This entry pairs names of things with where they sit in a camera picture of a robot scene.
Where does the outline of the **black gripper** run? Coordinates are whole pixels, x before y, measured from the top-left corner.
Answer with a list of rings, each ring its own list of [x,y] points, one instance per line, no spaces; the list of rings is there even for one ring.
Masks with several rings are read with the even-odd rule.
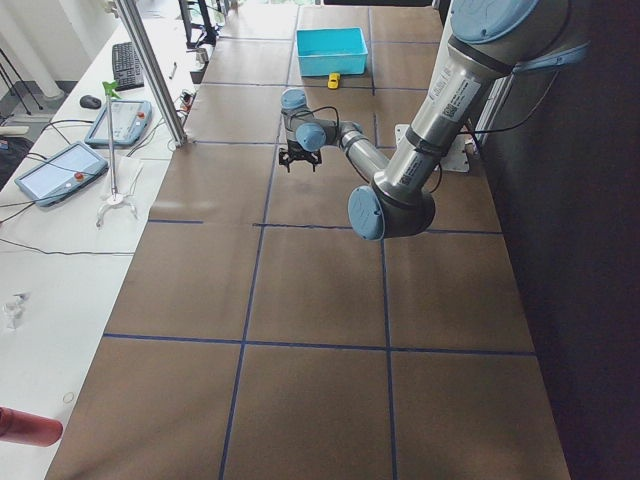
[[[320,151],[309,152],[305,150],[298,142],[287,142],[284,152],[278,153],[278,163],[290,172],[292,161],[307,161],[312,165],[312,171],[316,171],[316,167],[322,164],[322,155]]]

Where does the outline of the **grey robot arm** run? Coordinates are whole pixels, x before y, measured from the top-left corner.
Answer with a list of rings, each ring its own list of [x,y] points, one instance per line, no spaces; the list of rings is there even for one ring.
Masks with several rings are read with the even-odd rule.
[[[349,197],[352,229],[366,240],[419,234],[435,216],[433,197],[423,186],[471,110],[500,78],[580,62],[589,46],[590,7],[588,1],[454,1],[447,60],[392,157],[358,124],[319,119],[303,90],[288,89],[281,96],[288,146],[279,161],[317,165],[323,147],[339,148],[367,182]]]

